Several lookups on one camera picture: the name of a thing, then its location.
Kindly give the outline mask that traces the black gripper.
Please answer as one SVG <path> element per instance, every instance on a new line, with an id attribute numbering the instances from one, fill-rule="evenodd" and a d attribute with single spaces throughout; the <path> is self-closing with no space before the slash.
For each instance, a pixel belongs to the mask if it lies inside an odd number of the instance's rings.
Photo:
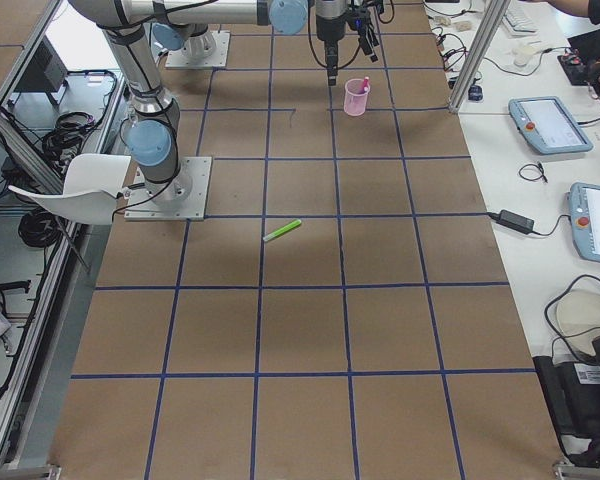
<path id="1" fill-rule="evenodd" d="M 323 40 L 325 69 L 327 72 L 327 81 L 329 86 L 337 84 L 338 61 L 339 61 L 339 40 Z"/>

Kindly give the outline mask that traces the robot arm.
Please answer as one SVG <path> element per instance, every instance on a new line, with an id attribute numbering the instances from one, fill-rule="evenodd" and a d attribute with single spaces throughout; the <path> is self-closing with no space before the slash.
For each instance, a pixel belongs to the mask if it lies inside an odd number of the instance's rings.
<path id="1" fill-rule="evenodd" d="M 156 41 L 168 51 L 187 50 L 192 57 L 207 57 L 216 50 L 216 41 L 207 24 L 155 23 L 152 33 Z"/>
<path id="2" fill-rule="evenodd" d="M 162 82 L 145 26 L 169 51 L 211 39 L 210 24 L 270 26 L 294 35 L 317 29 L 325 47 L 327 79 L 339 71 L 338 43 L 349 12 L 342 1 L 75 1 L 73 8 L 103 32 L 131 91 L 138 123 L 128 149 L 144 176 L 147 199 L 158 205 L 182 203 L 195 185 L 179 153 L 180 107 Z"/>

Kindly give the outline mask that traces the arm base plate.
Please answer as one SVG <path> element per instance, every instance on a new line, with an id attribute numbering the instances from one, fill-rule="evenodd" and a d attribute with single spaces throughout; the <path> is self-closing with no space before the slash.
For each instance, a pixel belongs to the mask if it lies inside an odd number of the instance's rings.
<path id="1" fill-rule="evenodd" d="M 206 31 L 199 36 L 190 37 L 182 49 L 170 52 L 165 66 L 175 70 L 225 68 L 229 43 L 229 31 Z"/>
<path id="2" fill-rule="evenodd" d="M 135 183 L 143 183 L 128 196 L 130 208 L 124 211 L 128 221 L 202 221 L 208 198 L 212 158 L 182 157 L 180 171 L 165 191 L 162 186 L 147 182 L 140 167 Z"/>

